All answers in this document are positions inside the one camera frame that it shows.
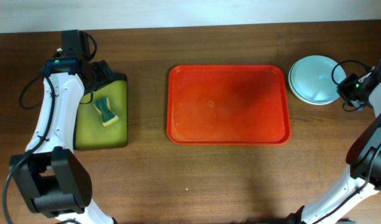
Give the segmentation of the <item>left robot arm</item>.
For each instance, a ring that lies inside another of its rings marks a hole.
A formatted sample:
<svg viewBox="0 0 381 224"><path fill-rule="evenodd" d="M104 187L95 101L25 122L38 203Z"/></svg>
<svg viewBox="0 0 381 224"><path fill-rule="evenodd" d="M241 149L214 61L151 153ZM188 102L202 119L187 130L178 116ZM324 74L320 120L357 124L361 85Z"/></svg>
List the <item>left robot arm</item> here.
<svg viewBox="0 0 381 224"><path fill-rule="evenodd" d="M14 181L32 213L60 223L115 223L92 199L89 173L75 157L78 107L83 96L114 81L102 60L93 62L93 37L80 30L62 32L62 47L42 67L44 98L37 126L25 153L11 157L2 190L8 223L7 190Z"/></svg>

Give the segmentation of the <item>green and yellow sponge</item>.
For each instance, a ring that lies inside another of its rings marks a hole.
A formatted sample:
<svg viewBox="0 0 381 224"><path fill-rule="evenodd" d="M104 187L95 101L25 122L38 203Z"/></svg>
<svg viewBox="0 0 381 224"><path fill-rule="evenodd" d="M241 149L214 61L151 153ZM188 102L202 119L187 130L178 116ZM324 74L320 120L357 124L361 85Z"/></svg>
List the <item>green and yellow sponge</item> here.
<svg viewBox="0 0 381 224"><path fill-rule="evenodd" d="M101 122L104 127L109 126L116 121L119 117L111 110L111 104L108 97L100 98L93 103L94 108L101 116Z"/></svg>

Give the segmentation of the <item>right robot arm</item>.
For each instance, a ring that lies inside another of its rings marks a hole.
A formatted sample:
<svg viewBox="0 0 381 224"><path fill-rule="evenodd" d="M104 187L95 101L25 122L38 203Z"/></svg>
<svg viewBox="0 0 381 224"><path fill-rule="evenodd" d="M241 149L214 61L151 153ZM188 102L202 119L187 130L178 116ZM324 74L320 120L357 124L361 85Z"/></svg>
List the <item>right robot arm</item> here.
<svg viewBox="0 0 381 224"><path fill-rule="evenodd" d="M356 139L346 156L341 177L323 196L296 213L285 223L337 223L358 203L381 191L381 59L374 67L365 66L366 74L355 74L336 83L343 106L353 111L372 108L374 121Z"/></svg>

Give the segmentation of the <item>light blue plate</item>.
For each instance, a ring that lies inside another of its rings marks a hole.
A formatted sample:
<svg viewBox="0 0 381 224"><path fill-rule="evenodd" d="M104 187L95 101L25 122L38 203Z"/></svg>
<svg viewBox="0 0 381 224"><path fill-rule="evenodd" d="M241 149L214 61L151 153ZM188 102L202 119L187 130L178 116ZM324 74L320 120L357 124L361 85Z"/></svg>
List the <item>light blue plate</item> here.
<svg viewBox="0 0 381 224"><path fill-rule="evenodd" d="M291 82L299 95L311 101L327 102L339 99L332 70L337 62L322 55L311 55L297 61Z"/></svg>

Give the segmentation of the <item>mint green plate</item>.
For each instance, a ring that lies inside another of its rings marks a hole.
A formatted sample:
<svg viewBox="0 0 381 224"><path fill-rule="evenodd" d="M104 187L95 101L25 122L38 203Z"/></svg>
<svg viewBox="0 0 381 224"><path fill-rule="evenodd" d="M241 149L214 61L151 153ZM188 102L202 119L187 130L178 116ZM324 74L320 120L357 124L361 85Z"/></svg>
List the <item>mint green plate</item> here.
<svg viewBox="0 0 381 224"><path fill-rule="evenodd" d="M291 69L290 69L290 71L288 72L288 84L289 84L289 87L290 87L292 93L293 93L299 100L301 100L301 101L303 101L303 102L305 102L305 103L307 103L307 104L310 104L310 105L328 105L328 104L334 102L335 100L337 100L337 99L335 99L335 100L327 101L327 102L318 102L318 101L307 100L306 98L304 98L304 97L302 97L301 95L299 95L298 92L295 90L295 88L294 88L292 82L291 82L292 70L293 70L293 68L294 68L294 66L295 66L296 64L297 64L297 62L294 63L294 64L291 66Z"/></svg>

